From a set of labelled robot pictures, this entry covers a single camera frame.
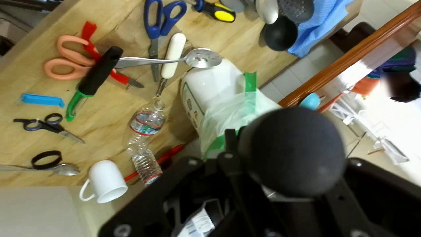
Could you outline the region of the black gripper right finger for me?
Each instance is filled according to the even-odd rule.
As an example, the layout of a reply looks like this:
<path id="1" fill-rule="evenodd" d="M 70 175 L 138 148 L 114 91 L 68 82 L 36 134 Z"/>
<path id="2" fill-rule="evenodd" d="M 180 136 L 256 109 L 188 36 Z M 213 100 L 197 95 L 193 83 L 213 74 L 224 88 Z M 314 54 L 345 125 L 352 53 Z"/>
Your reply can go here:
<path id="1" fill-rule="evenodd" d="M 421 237 L 419 187 L 359 158 L 332 165 L 336 237 Z"/>

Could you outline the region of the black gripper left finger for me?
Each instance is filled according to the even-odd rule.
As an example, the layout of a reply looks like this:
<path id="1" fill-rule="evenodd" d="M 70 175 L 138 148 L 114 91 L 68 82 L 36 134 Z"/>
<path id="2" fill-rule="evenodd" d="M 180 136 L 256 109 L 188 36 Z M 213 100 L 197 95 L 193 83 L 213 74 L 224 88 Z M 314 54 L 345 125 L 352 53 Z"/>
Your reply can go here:
<path id="1" fill-rule="evenodd" d="M 98 237 L 176 237 L 201 211 L 215 221 L 209 237 L 268 237 L 272 207 L 245 170 L 239 141 L 228 129 L 217 157 L 172 165 L 102 224 Z"/>

